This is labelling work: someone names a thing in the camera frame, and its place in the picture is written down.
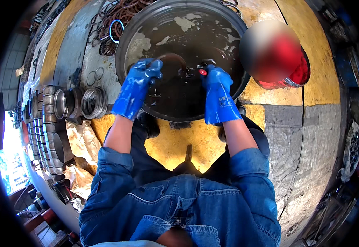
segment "yellow painted surface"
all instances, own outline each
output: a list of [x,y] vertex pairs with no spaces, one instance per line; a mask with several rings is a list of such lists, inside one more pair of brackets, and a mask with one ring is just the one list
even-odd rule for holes
[[288,25],[295,31],[311,66],[304,85],[304,105],[339,104],[340,88],[325,32],[304,0],[277,0]]
[[67,28],[75,14],[90,1],[91,0],[72,0],[61,12],[46,51],[44,64],[41,69],[40,85],[53,84],[53,75],[55,72],[58,52],[60,51],[61,43],[63,42]]
[[[243,13],[243,21],[249,28],[264,20],[285,20],[274,0],[239,0],[238,8]],[[301,88],[266,90],[251,78],[240,95],[241,103],[302,106]]]
[[303,105],[301,88],[288,87],[284,89],[266,90],[259,86],[252,77],[238,99],[243,104]]
[[[265,128],[264,107],[262,105],[244,105],[246,116]],[[98,140],[103,144],[108,129],[112,126],[115,116],[105,115],[100,119],[92,119],[91,126]],[[186,147],[193,145],[192,163],[202,173],[223,154],[226,144],[218,138],[219,127],[206,125],[204,119],[193,121],[190,128],[181,130],[170,129],[169,122],[158,119],[160,135],[147,139],[145,147],[148,154],[159,161],[165,168],[173,170],[185,160]]]
[[265,109],[263,105],[243,105],[246,109],[246,116],[256,123],[264,131],[266,127]]

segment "tiled wall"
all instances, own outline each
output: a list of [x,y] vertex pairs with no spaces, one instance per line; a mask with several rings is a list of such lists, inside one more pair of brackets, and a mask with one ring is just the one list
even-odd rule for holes
[[30,37],[14,34],[4,55],[0,71],[0,91],[4,94],[5,110],[12,110],[17,103],[20,76],[15,71],[23,65]]

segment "glove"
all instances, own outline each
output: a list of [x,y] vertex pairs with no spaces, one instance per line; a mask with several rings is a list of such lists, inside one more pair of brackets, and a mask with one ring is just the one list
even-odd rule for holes
[[121,92],[112,107],[112,114],[119,114],[134,121],[144,103],[148,87],[155,82],[155,78],[162,78],[160,69],[163,62],[155,60],[147,68],[147,64],[152,60],[152,58],[141,59],[130,69],[123,82]]
[[203,87],[206,89],[207,125],[216,125],[236,119],[242,119],[236,104],[230,96],[230,86],[233,80],[222,68],[210,64],[204,68],[206,76],[202,76]]

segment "denim jacket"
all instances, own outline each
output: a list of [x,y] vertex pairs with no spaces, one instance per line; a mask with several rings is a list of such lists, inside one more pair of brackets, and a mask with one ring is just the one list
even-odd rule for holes
[[183,174],[136,187],[130,154],[102,147],[79,217],[84,246],[150,240],[172,226],[198,247],[279,246],[281,226],[268,159],[256,148],[230,159],[231,186]]

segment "red bucket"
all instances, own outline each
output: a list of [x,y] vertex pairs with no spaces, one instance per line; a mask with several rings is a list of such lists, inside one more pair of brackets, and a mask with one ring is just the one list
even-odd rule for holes
[[310,62],[308,60],[307,54],[305,53],[303,47],[301,48],[301,57],[300,64],[295,69],[295,71],[285,79],[278,82],[262,82],[255,79],[256,83],[264,89],[280,89],[286,87],[301,87],[304,86],[310,79]]

